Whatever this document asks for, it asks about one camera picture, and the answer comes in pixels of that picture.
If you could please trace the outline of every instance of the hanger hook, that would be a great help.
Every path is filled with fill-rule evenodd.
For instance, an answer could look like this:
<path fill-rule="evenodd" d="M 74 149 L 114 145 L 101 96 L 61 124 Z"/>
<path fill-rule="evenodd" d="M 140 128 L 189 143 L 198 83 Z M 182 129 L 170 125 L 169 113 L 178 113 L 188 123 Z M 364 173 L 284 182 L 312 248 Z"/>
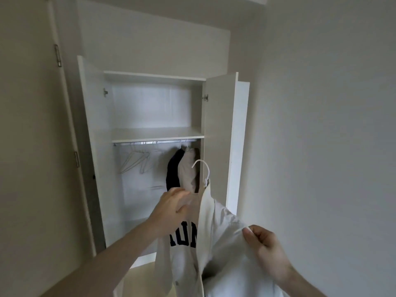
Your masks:
<path fill-rule="evenodd" d="M 195 164 L 197 163 L 197 162 L 199 162 L 199 161 L 201 161 L 201 162 L 203 162 L 205 165 L 206 165 L 206 168 L 207 168 L 207 177 L 205 178 L 205 188 L 207 187 L 207 183 L 208 183 L 208 180 L 209 180 L 209 174 L 210 174 L 210 169 L 209 169 L 209 166 L 207 165 L 207 163 L 203 160 L 203 159 L 197 159 L 195 162 L 194 162 L 194 164 L 192 165 L 192 167 L 191 168 L 193 168 L 194 166 L 195 166 Z"/>

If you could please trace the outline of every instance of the metal hinge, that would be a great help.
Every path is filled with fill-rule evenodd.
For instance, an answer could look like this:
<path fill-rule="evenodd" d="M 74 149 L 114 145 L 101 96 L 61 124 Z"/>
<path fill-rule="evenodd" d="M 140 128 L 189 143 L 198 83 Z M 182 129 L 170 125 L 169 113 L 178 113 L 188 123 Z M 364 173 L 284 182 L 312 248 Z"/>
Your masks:
<path fill-rule="evenodd" d="M 53 46 L 55 48 L 56 62 L 58 64 L 58 67 L 62 67 L 61 52 L 59 51 L 59 46 L 58 45 L 53 45 Z"/>
<path fill-rule="evenodd" d="M 74 152 L 74 158 L 76 159 L 76 167 L 79 168 L 80 167 L 80 159 L 78 157 L 77 151 Z"/>

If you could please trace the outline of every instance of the closet door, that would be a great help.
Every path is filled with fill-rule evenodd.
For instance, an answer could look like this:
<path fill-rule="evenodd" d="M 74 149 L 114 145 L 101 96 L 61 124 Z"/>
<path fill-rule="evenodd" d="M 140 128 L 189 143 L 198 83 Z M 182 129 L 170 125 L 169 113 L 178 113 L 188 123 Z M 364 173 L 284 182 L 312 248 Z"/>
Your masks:
<path fill-rule="evenodd" d="M 206 80 L 204 160 L 210 168 L 212 197 L 236 214 L 245 139 L 249 83 L 238 73 Z"/>
<path fill-rule="evenodd" d="M 96 186 L 106 245 L 125 234 L 122 214 L 122 191 L 111 140 L 112 100 L 110 87 L 105 94 L 103 71 L 78 56 L 82 92 L 90 135 Z"/>

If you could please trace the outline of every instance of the white shelf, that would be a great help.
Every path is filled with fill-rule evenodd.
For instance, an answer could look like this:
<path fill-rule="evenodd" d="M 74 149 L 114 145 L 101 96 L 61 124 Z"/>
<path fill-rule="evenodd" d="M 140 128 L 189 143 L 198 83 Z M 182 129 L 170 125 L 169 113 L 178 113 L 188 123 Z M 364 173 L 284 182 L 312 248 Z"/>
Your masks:
<path fill-rule="evenodd" d="M 203 139 L 204 135 L 193 127 L 114 129 L 113 143 L 148 142 L 152 140 Z"/>
<path fill-rule="evenodd" d="M 205 78 L 114 72 L 114 71 L 104 71 L 104 74 L 105 74 L 105 78 L 110 82 L 201 86 L 206 81 Z"/>

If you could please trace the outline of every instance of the wardrobe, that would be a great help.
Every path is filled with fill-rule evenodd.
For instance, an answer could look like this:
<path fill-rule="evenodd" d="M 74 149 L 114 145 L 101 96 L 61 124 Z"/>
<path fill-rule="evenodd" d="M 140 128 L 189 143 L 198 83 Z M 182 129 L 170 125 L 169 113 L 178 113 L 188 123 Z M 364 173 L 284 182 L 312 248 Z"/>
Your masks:
<path fill-rule="evenodd" d="M 82 56 L 78 67 L 106 246 L 147 219 L 182 146 L 200 149 L 212 196 L 236 214 L 248 82 L 238 73 L 204 79 L 103 71 Z M 201 164 L 200 179 L 207 173 Z M 134 266 L 154 261 L 155 252 L 153 243 Z"/>

